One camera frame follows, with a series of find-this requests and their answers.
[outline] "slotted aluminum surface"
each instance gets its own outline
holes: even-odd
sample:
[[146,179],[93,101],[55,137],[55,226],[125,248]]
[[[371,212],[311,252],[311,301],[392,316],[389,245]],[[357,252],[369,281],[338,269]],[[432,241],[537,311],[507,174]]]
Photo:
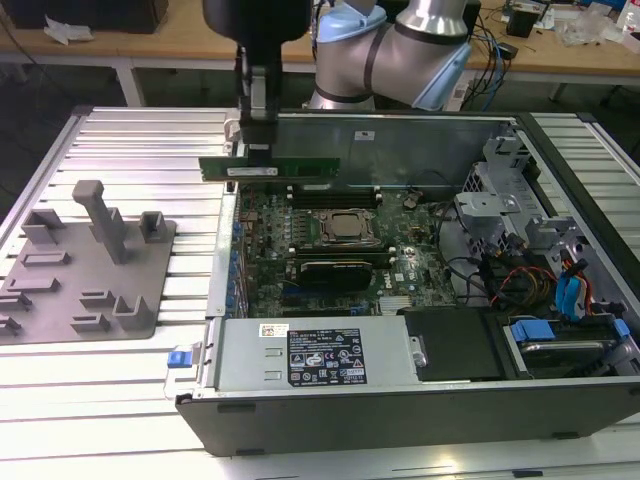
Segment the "slotted aluminum surface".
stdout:
[[[533,114],[551,142],[573,169],[620,233],[640,258],[640,168],[596,123],[584,123],[575,114]],[[549,180],[539,179],[559,215],[569,210]]]
[[[204,452],[165,400],[163,382],[167,352],[204,333],[222,185],[201,183],[197,156],[222,153],[223,118],[222,110],[210,109],[97,109],[62,139],[57,168],[38,192],[39,207],[55,205],[66,221],[84,219],[70,200],[73,183],[98,178],[108,205],[124,216],[160,209],[176,220],[179,235],[151,339],[0,348],[3,480],[513,478],[516,469],[542,470],[554,479],[637,478],[640,416],[571,441],[232,459]],[[18,233],[0,246],[0,282],[24,243]],[[180,372],[184,385],[194,373]]]

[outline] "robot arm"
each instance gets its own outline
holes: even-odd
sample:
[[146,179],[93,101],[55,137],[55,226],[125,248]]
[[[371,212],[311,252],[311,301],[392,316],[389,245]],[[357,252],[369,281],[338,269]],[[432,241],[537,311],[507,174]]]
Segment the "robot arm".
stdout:
[[[469,58],[466,0],[411,0],[386,23],[375,0],[345,0],[318,28],[311,108],[373,106],[372,93],[413,107],[440,108]],[[312,0],[203,0],[205,20],[238,44],[240,129],[249,158],[271,156],[277,138],[281,47],[311,22]]]
[[312,0],[203,0],[209,27],[238,44],[240,129],[250,158],[269,158],[276,141],[281,47],[308,31]]
[[440,109],[471,53],[465,4],[411,0],[394,25],[379,6],[368,14],[349,4],[332,9],[318,27],[310,108],[372,108],[378,93],[414,108]]

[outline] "grey plastic tray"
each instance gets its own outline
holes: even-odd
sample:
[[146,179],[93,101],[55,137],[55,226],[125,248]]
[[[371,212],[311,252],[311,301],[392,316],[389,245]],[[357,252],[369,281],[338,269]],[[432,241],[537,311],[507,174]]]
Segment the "grey plastic tray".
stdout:
[[126,340],[153,335],[176,224],[161,212],[123,222],[81,181],[74,199],[93,223],[34,210],[28,240],[0,289],[0,345]]

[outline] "cpu socket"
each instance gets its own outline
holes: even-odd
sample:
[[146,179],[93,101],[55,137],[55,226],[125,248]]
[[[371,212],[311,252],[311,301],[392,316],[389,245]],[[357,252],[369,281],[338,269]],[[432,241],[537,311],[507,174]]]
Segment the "cpu socket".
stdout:
[[371,226],[371,214],[366,210],[325,210],[314,217],[320,223],[319,245],[377,245]]

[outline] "motherboard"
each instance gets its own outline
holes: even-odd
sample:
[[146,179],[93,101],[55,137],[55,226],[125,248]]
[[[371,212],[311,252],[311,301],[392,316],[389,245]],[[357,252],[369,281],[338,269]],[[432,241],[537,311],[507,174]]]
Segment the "motherboard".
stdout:
[[395,315],[455,303],[434,244],[438,205],[409,191],[300,194],[244,187],[249,316]]

